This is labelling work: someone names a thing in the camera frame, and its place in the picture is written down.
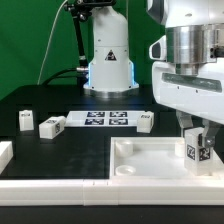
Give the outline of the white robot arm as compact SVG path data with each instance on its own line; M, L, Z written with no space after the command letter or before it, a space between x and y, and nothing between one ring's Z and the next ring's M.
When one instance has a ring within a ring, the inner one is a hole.
M183 128L204 120L212 146L224 125L224 0L137 0L131 25L110 7L93 10L94 57L87 94L108 98L152 83L157 103Z

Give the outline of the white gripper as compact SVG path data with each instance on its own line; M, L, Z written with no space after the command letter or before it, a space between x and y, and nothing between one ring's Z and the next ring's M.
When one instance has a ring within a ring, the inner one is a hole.
M152 87L158 104L179 110L181 136L193 127L191 115L195 115L204 118L202 145L215 146L215 136L224 124L224 61L200 66L196 76L177 75L173 64L154 62Z

